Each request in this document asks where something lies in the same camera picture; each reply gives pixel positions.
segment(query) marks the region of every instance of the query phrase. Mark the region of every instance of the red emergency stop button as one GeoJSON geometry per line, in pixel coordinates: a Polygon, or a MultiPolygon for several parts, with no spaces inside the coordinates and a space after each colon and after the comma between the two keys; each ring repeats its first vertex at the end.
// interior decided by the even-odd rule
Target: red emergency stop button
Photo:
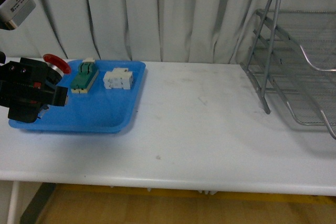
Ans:
{"type": "Polygon", "coordinates": [[[71,73],[71,67],[69,66],[69,64],[67,64],[64,60],[62,60],[58,56],[52,54],[46,54],[43,55],[43,59],[45,62],[48,62],[58,67],[63,73],[65,74],[71,73]]]}

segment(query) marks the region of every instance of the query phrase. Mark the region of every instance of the white electrical component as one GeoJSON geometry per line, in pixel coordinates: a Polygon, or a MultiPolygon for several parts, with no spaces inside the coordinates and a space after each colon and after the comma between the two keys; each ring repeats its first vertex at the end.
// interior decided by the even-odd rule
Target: white electrical component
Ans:
{"type": "Polygon", "coordinates": [[[106,89],[131,89],[133,72],[128,68],[114,68],[105,73],[103,80],[106,89]]]}

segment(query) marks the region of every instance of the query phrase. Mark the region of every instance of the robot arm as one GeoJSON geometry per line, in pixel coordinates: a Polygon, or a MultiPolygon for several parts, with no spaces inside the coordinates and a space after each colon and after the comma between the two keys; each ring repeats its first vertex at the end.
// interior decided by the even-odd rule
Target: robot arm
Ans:
{"type": "MultiPolygon", "coordinates": [[[[34,0],[0,0],[0,29],[13,30],[35,8],[34,0]]],[[[33,123],[47,105],[64,106],[68,88],[56,86],[69,65],[54,55],[44,55],[45,62],[21,58],[4,64],[0,52],[0,105],[9,108],[8,118],[33,123]]]]}

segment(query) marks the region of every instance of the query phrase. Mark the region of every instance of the white table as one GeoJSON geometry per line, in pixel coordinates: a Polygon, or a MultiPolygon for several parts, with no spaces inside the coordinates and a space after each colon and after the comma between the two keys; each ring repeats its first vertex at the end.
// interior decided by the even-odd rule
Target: white table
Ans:
{"type": "Polygon", "coordinates": [[[238,65],[146,62],[118,134],[17,130],[1,108],[0,179],[335,196],[336,141],[271,98],[238,65]]]}

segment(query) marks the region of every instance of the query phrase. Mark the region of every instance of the green switch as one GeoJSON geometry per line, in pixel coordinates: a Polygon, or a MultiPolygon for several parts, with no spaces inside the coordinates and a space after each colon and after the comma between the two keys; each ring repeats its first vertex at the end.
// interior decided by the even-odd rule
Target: green switch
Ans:
{"type": "Polygon", "coordinates": [[[70,87],[72,93],[88,93],[92,84],[98,76],[98,68],[93,59],[84,60],[78,67],[78,73],[73,79],[70,87]]]}

